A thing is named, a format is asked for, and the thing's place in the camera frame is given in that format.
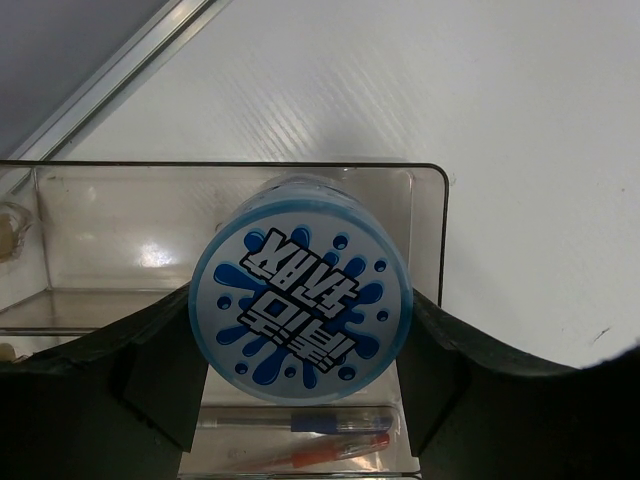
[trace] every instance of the clear plastic tray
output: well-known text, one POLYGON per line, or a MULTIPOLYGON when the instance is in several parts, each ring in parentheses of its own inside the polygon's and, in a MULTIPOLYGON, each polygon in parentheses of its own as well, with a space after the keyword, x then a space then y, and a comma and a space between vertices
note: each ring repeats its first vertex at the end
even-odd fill
MULTIPOLYGON (((291 171, 340 181, 389 232, 409 264, 414 286, 440 298, 447 183, 433 165, 33 165, 0 163, 0 235, 4 232, 5 250, 13 247, 10 254, 0 251, 0 343, 11 344, 18 356, 100 328, 188 282, 200 254, 231 212, 265 181, 291 171)), ((229 411, 213 407, 249 407, 254 410, 242 412, 250 418, 278 412, 211 369, 202 405, 209 414, 229 411)), ((269 425, 272 420, 257 435, 239 425, 203 424, 192 452, 183 458, 181 475, 417 471, 395 365, 330 408, 365 412, 377 406, 390 407, 394 417, 389 443, 379 451, 296 469, 273 460, 296 451, 335 448, 326 442, 344 439, 291 433, 269 425)))

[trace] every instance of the container lid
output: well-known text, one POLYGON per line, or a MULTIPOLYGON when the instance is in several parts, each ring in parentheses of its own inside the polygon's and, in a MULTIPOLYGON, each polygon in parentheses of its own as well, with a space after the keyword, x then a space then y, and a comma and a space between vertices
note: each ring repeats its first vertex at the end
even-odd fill
POLYGON ((227 381, 284 405, 360 390, 394 360, 413 294, 390 238, 364 209, 318 199, 245 210, 206 248, 189 313, 227 381))

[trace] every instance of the blue splash graphic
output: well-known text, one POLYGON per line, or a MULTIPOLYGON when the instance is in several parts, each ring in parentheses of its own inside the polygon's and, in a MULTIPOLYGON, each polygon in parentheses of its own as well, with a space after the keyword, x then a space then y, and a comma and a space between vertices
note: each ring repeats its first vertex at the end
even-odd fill
POLYGON ((280 375, 282 362, 284 362, 284 359, 287 358, 290 353, 291 352, 285 347, 278 347, 275 352, 258 365, 258 368, 256 368, 251 377, 253 381, 258 385, 271 385, 275 382, 278 375, 280 375))
POLYGON ((302 362, 302 383, 308 390, 316 388, 316 385, 318 384, 316 369, 313 365, 307 362, 302 362))
POLYGON ((385 268, 387 268, 387 262, 382 258, 373 265, 376 272, 384 272, 385 268))
POLYGON ((338 250, 344 250, 349 245, 349 235, 341 233, 333 239, 333 246, 338 250))
POLYGON ((342 367, 340 370, 338 370, 338 376, 342 380, 353 380, 353 378, 356 376, 356 371, 352 367, 342 367))
POLYGON ((329 250, 324 254, 324 257, 322 257, 322 259, 332 267, 335 267, 340 261, 340 254, 338 252, 334 252, 333 250, 329 250))
MULTIPOLYGON (((244 238, 244 245, 250 252, 256 252, 262 246, 265 235, 261 231, 252 230, 244 238)), ((291 234, 291 239, 298 243, 300 246, 309 248, 311 242, 311 233, 308 227, 301 225, 298 226, 291 234)), ((337 250, 343 250, 349 243, 347 234, 339 234, 333 240, 333 246, 337 250)), ((332 266, 336 266, 340 261, 340 253, 335 250, 328 251, 323 259, 332 266)), ((344 267, 344 272, 356 278, 366 270, 367 261, 362 256, 356 256, 347 262, 344 267)), ((386 268, 386 262, 378 260, 374 265, 376 271, 383 271, 386 268)), ((245 296, 238 301, 238 305, 242 310, 249 308, 255 298, 260 296, 268 285, 261 281, 256 280, 249 275, 244 269, 231 264, 221 263, 214 271, 214 280, 225 286, 239 288, 243 290, 252 291, 253 294, 245 296)), ((363 359, 370 359, 378 352, 380 343, 376 338, 369 335, 355 332, 348 328, 347 324, 361 324, 364 321, 364 314, 356 310, 359 305, 371 305, 378 302, 384 293, 384 286, 380 282, 371 282, 362 287, 359 291, 359 295, 356 299, 345 299, 344 303, 347 308, 342 311, 336 318, 326 321, 324 328, 332 334, 337 332, 343 332, 348 334, 356 341, 354 351, 363 359)), ((231 305, 231 298, 229 298, 227 306, 226 297, 231 297, 229 294, 225 294, 218 300, 218 306, 223 309, 228 309, 231 305)), ((220 330, 216 335, 216 340, 220 345, 229 345, 239 341, 247 333, 249 328, 245 325, 234 325, 220 330)), ((248 342, 242 349, 243 355, 246 357, 253 357, 260 350, 269 343, 269 339, 266 337, 258 337, 248 342)), ((252 378, 259 385, 271 385, 275 382, 281 373, 282 365, 285 359, 292 355, 292 353, 286 348, 278 346, 276 350, 265 360, 263 360, 253 372, 252 378)), ((343 355, 338 359, 338 364, 343 365, 346 362, 346 355, 343 355)), ((248 371, 248 366, 244 362, 239 362, 236 365, 236 372, 239 374, 245 374, 248 371)), ((297 369, 294 366, 289 366, 285 369, 284 375, 288 378, 293 378, 297 374, 297 369)), ((338 375, 341 379, 348 381, 356 376, 356 372, 352 367, 342 367, 338 371, 338 375)), ((313 389, 318 384, 318 377, 315 367, 308 363, 302 362, 302 380, 305 388, 313 389)))
POLYGON ((311 231, 306 225, 300 225, 291 233, 291 240, 304 248, 309 248, 311 244, 311 231))

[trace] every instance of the white table surface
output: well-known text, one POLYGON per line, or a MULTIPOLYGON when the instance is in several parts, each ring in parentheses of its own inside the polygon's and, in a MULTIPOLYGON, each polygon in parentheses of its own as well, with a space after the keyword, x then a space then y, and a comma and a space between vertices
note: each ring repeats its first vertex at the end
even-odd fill
POLYGON ((584 366, 640 337, 640 2, 234 0, 60 158, 433 162, 443 306, 584 366))

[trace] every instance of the red pen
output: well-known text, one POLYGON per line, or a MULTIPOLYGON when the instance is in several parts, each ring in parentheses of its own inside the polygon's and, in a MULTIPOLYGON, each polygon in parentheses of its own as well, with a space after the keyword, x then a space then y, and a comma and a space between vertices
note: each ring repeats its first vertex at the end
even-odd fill
POLYGON ((323 436, 304 442, 286 455, 259 463, 244 463, 242 470, 255 471, 273 467, 304 468, 320 463, 337 462, 379 452, 389 446, 389 434, 323 436))

